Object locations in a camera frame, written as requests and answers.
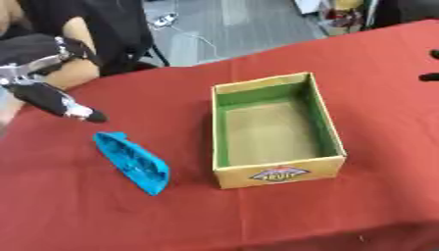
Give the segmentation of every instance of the table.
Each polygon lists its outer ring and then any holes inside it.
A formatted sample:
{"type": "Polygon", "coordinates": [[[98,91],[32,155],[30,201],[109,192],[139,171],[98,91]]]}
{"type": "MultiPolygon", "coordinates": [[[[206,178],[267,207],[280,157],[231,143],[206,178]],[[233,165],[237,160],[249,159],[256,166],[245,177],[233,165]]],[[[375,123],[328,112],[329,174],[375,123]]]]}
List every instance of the table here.
{"type": "Polygon", "coordinates": [[[73,91],[104,125],[24,109],[0,141],[1,250],[430,250],[439,246],[435,21],[277,48],[193,68],[103,78],[73,91]],[[210,87],[310,71],[349,158],[336,179],[220,190],[210,87]],[[165,159],[150,197],[96,150],[124,131],[165,159]]]}

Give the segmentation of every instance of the white cable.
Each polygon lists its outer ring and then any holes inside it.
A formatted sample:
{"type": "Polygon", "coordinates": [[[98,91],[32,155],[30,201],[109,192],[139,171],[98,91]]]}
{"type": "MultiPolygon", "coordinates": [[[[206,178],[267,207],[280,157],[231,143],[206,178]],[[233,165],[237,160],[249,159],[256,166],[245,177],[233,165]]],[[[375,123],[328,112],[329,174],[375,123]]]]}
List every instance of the white cable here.
{"type": "Polygon", "coordinates": [[[180,5],[180,2],[178,0],[173,0],[173,11],[177,14],[178,14],[178,9],[180,7],[179,5],[180,5]]]}
{"type": "Polygon", "coordinates": [[[217,59],[220,59],[220,56],[218,55],[218,48],[217,48],[217,46],[215,46],[215,44],[213,44],[212,42],[210,42],[210,41],[209,41],[208,39],[206,39],[205,37],[203,37],[203,36],[199,36],[199,35],[192,35],[192,34],[189,34],[189,33],[187,33],[186,31],[184,31],[183,29],[181,29],[181,28],[179,28],[179,27],[176,27],[176,26],[174,26],[174,25],[171,25],[170,27],[173,28],[173,29],[175,29],[175,30],[177,30],[177,31],[179,31],[179,32],[181,32],[181,34],[183,34],[183,35],[191,36],[191,37],[194,37],[194,38],[197,38],[197,39],[202,40],[203,42],[205,42],[206,44],[208,44],[209,46],[211,46],[211,47],[214,49],[214,55],[215,55],[215,57],[216,57],[217,59]]]}

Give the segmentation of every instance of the person's arm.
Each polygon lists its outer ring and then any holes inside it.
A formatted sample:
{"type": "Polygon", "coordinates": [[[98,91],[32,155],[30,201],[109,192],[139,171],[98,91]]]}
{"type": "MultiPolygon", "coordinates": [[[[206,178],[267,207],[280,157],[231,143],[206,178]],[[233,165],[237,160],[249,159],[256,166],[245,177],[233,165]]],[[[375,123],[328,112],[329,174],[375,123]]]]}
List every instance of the person's arm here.
{"type": "MultiPolygon", "coordinates": [[[[82,41],[91,51],[96,53],[96,48],[88,31],[87,24],[81,17],[69,20],[63,26],[65,37],[82,41]]],[[[68,89],[86,83],[99,77],[99,68],[88,60],[76,59],[56,72],[47,76],[47,82],[62,89],[68,89]]]]}

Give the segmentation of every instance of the dark sleeve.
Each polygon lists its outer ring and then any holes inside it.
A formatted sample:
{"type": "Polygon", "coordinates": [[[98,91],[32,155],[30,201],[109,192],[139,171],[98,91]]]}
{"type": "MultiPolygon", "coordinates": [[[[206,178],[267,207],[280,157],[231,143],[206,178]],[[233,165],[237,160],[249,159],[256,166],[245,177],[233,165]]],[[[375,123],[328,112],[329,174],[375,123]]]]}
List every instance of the dark sleeve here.
{"type": "Polygon", "coordinates": [[[72,18],[84,17],[81,0],[20,0],[34,31],[61,35],[72,18]]]}

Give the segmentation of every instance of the box label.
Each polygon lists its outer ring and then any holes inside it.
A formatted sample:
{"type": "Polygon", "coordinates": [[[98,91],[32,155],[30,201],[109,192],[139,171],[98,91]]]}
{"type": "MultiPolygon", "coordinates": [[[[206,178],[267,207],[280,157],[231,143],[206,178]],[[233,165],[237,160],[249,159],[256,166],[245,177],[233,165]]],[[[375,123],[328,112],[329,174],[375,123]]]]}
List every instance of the box label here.
{"type": "Polygon", "coordinates": [[[278,167],[270,170],[265,170],[251,179],[263,180],[268,182],[285,182],[292,180],[295,176],[308,174],[310,171],[297,169],[292,167],[278,167]]]}

